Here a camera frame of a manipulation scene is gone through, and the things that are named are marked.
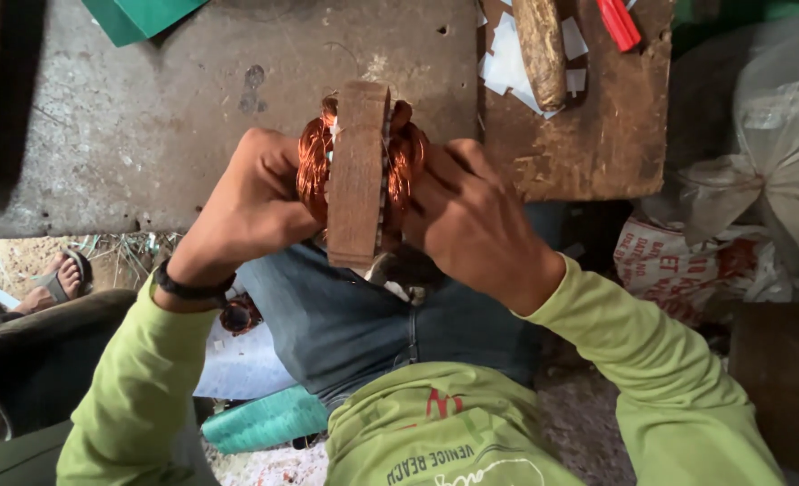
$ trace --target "copper wire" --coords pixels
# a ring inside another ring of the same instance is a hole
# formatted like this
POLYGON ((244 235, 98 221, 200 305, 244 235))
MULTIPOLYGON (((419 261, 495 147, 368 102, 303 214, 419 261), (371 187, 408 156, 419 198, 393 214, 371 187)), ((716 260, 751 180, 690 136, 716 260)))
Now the copper wire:
MULTIPOLYGON (((328 223, 328 152, 334 149, 330 127, 336 120, 336 98, 321 101, 321 116, 303 129, 298 144, 300 169, 297 172, 297 194, 309 213, 321 226, 328 223)), ((411 122, 411 105, 397 101, 390 124, 387 146, 387 196, 384 202, 382 232, 396 241, 402 239, 402 218, 411 199, 411 181, 424 168, 426 134, 411 122)))

